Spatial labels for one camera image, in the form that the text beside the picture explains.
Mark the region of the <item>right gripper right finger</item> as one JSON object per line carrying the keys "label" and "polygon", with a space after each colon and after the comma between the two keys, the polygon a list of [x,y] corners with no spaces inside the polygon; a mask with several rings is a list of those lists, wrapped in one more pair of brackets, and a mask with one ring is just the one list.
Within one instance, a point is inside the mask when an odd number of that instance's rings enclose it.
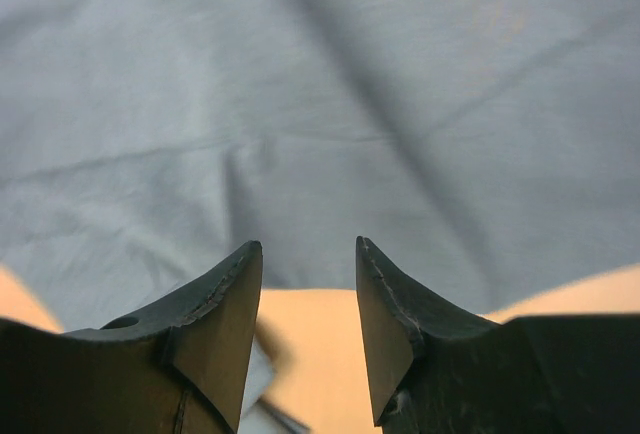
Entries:
{"label": "right gripper right finger", "polygon": [[639,318],[499,324],[447,301],[356,241],[374,424],[386,433],[635,433]]}

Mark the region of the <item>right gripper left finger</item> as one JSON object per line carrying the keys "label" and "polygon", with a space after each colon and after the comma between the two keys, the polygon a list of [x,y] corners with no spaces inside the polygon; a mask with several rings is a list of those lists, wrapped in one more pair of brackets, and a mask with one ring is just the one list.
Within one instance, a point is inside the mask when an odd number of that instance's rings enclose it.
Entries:
{"label": "right gripper left finger", "polygon": [[262,248],[99,329],[1,323],[5,433],[234,433],[262,283]]}

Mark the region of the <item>grey long sleeve shirt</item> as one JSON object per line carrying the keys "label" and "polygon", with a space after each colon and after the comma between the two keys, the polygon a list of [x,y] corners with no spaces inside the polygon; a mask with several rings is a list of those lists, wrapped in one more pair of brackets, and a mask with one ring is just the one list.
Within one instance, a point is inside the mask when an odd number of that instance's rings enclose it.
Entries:
{"label": "grey long sleeve shirt", "polygon": [[1,323],[99,329],[242,245],[234,433],[373,421],[356,241],[456,306],[639,318],[639,0],[1,0]]}

